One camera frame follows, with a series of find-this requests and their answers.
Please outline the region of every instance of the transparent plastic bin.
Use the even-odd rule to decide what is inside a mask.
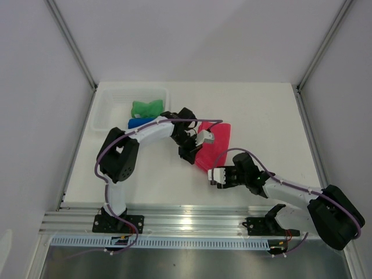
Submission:
[[[103,91],[92,108],[90,127],[108,132],[114,127],[127,129],[133,101],[149,103],[163,100],[164,111],[170,110],[169,92],[165,88],[112,88]]]

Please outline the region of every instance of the pink cloth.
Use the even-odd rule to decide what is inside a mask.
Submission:
[[[202,130],[208,129],[212,123],[203,122],[199,128],[198,133]],[[228,149],[230,142],[231,125],[228,123],[220,123],[212,127],[211,132],[214,135],[214,143],[203,144],[203,148],[196,154],[195,164],[207,172],[213,167],[214,161],[219,154]],[[227,154],[224,154],[218,161],[217,166],[224,166]]]

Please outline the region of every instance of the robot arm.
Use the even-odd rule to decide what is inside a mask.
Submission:
[[[286,202],[287,205],[277,205],[266,214],[265,223],[271,230],[296,229],[318,234],[325,243],[337,250],[342,250],[356,235],[356,226],[347,215],[327,200],[312,194],[319,189],[297,184],[307,189],[306,193],[286,187],[282,184],[285,180],[279,176],[271,173],[273,179],[265,171],[260,171],[247,153],[234,156],[232,161],[234,166],[215,168],[213,179],[212,170],[209,170],[209,180],[218,189],[245,185],[255,195]],[[364,226],[364,218],[338,187],[329,185],[322,191],[323,195],[345,208],[361,227]]]
[[[132,175],[137,160],[138,150],[145,145],[171,137],[179,145],[178,154],[190,164],[195,163],[195,157],[202,144],[213,143],[214,136],[211,132],[203,130],[199,134],[191,135],[188,131],[192,121],[197,120],[195,115],[187,108],[179,113],[164,112],[152,122],[146,124],[146,129],[128,129],[122,131],[115,127],[109,131],[102,145],[100,154],[115,140],[125,134],[132,133],[113,145],[99,162],[99,169],[109,182],[109,204],[116,215],[126,211],[124,181]],[[104,207],[109,215],[107,205]]]
[[[180,113],[164,112],[152,123],[138,129],[122,131],[116,127],[110,130],[97,158],[100,158],[99,169],[109,184],[108,202],[115,215],[123,217],[126,215],[123,184],[134,171],[140,145],[148,145],[162,138],[171,137],[178,145],[178,154],[181,158],[194,164],[202,143],[214,141],[209,129],[198,135],[191,135],[188,131],[191,129],[189,125],[192,120],[197,121],[195,115],[184,108]],[[213,175],[209,170],[208,177],[211,184],[217,185],[218,189],[245,185],[255,195],[287,203],[273,207],[264,218],[264,223],[269,229],[255,235],[275,235],[278,230],[296,229],[318,234],[330,247],[342,250],[357,234],[356,223],[360,227],[365,224],[362,215],[336,186],[329,185],[323,189],[321,194],[323,197],[320,197],[313,194],[319,190],[317,188],[297,184],[298,187],[295,187],[300,187],[301,191],[284,186],[283,180],[274,173],[269,175],[266,171],[260,171],[248,153],[240,153],[234,156],[232,161],[233,166],[215,168]],[[340,205],[349,215],[324,197]],[[110,219],[113,215],[109,213],[107,206],[105,205],[103,209]]]

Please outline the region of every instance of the green object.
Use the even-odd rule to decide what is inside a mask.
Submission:
[[[132,118],[156,118],[163,112],[163,100],[150,103],[133,101]]]

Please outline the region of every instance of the white table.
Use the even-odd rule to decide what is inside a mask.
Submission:
[[[191,109],[197,118],[231,124],[231,147],[250,150],[281,177],[320,187],[292,87],[288,83],[100,83],[94,102],[112,86],[165,87],[170,110]],[[94,176],[95,159],[106,134],[85,128],[64,204],[103,202],[104,182]],[[227,163],[236,152],[228,154]],[[135,172],[126,180],[127,203],[148,205],[275,205],[244,186],[217,189],[206,174],[180,159],[167,138],[139,151]]]

